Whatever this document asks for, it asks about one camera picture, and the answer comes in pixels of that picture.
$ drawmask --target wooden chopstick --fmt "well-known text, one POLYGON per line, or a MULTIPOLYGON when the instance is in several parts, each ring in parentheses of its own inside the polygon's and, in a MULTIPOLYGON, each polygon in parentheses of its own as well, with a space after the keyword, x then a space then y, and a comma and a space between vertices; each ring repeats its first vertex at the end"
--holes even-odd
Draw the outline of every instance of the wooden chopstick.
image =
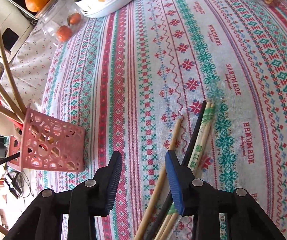
MULTIPOLYGON (((177 142, 177 137, 179 135, 180 132, 180 125, 181 125, 182 119, 178 119, 174 128, 174 132, 171 138, 171 142, 169 145, 169 150, 174 150, 175 149, 175 145, 177 142)), ((151 195, 148 207, 143 215, 143 218, 141 220, 141 223, 139 225, 139 228, 137 230, 137 233, 134 237, 134 240, 142 240, 144 237, 144 233, 146 231, 146 228, 149 224, 150 221, 150 217, 153 214, 153 211, 155 209, 155 205, 158 201, 160 192, 162 190, 163 184, 165 182, 165 178, 166 178, 166 172, 165 172, 165 164, 162 166, 162 169, 160 171, 155 189, 153 190, 153 194, 151 195)))
MULTIPOLYGON (((189 160, 188 167, 191 169, 194 175, 196 175, 197 168, 202 157, 202 153, 208 140, 213 115, 210 114, 209 111, 210 108, 213 107, 214 104, 211 104, 209 102, 207 103, 204 118, 202 118, 201 127, 195 143, 194 151, 189 160)), ((178 213, 167 215, 154 240, 165 240, 169 236, 173 226, 175 225, 178 216, 178 213)))
POLYGON ((4 46, 4 43, 3 43, 3 40, 2 40, 2 34, 1 34, 1 31, 0 31, 0 53, 2 55, 2 62, 4 64, 4 68, 5 68, 5 71, 7 73, 7 77, 9 79, 9 82, 10 82, 10 85, 11 85, 11 88, 12 88, 12 92, 14 93, 15 95, 15 98, 16 98, 16 101, 18 102, 18 105, 19 105, 19 108, 21 109, 21 112, 25 115, 26 114, 26 106, 23 102, 23 99, 21 98, 20 94, 19 94, 19 91, 18 91, 18 88, 15 84, 15 81, 14 81, 14 77, 11 73, 11 70, 10 70, 10 67, 9 67, 9 63, 8 63, 8 60, 7 60, 7 57, 6 57, 6 53, 5 53, 5 46, 4 46))
POLYGON ((0 105, 0 113, 4 114, 5 116, 15 120, 16 122, 21 123, 18 117, 12 111, 8 110, 7 108, 0 105))
POLYGON ((24 123, 25 120, 25 115, 21 112, 21 110, 18 108, 18 106, 12 101, 10 96, 7 94, 5 89, 2 87, 0 84, 0 94, 2 98, 6 101, 8 106, 14 111, 14 113, 18 116, 19 120, 21 123, 24 123))

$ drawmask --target pink utensil holder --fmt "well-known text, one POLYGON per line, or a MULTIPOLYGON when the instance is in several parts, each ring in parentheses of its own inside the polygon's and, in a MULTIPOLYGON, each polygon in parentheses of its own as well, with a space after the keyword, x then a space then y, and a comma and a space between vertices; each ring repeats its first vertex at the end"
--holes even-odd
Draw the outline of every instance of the pink utensil holder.
POLYGON ((83 171, 84 138, 84 128, 27 108, 21 143, 13 136, 9 142, 9 156, 20 151, 20 157, 8 165, 20 172, 83 171))

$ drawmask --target silver screw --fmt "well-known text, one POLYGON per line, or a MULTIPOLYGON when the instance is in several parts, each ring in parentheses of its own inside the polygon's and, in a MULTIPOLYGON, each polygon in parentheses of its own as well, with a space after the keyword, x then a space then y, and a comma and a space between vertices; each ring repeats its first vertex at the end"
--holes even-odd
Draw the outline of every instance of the silver screw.
POLYGON ((94 185, 96 185, 96 181, 94 179, 88 179, 85 181, 86 187, 93 187, 94 185))
POLYGON ((52 191, 50 189, 45 189, 43 192, 42 192, 42 196, 43 197, 50 197, 52 195, 52 191))
POLYGON ((201 187, 203 185, 203 181, 201 179, 194 179, 192 184, 196 187, 201 187))
POLYGON ((244 197, 245 195, 247 195, 247 191, 245 189, 243 189, 243 188, 238 188, 236 190, 236 193, 240 197, 244 197))

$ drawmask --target patterned tablecloth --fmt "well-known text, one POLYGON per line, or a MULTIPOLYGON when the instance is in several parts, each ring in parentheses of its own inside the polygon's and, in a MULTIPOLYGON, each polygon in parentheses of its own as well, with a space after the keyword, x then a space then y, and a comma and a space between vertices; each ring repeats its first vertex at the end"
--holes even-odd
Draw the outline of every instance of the patterned tablecloth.
MULTIPOLYGON (((98 239, 132 239, 176 119, 184 117, 182 159, 200 104, 218 97, 198 176, 218 189, 247 189, 287 238, 285 0, 279 8, 257 0, 134 0, 90 19, 57 49, 43 97, 45 113, 86 129, 86 169, 37 171, 38 189, 72 189, 120 151, 116 202, 109 217, 96 218, 98 239)), ((192 218, 182 219, 172 239, 189 239, 191 228, 192 218)))

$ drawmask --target striped tablecloth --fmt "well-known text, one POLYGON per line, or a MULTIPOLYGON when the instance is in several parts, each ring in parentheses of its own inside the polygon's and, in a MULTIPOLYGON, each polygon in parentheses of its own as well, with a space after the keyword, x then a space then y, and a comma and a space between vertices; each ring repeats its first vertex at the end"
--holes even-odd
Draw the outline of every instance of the striped tablecloth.
MULTIPOLYGON (((86 129, 82 173, 37 171, 39 190, 74 188, 106 166, 123 172, 98 239, 132 239, 178 117, 179 159, 204 99, 218 102, 200 176, 247 189, 287 238, 287 1, 134 0, 87 25, 55 53, 43 111, 86 129)), ((168 193, 166 188, 158 208, 168 193)), ((67 231, 67 218, 63 226, 67 231)), ((172 239, 189 239, 192 218, 172 239)))

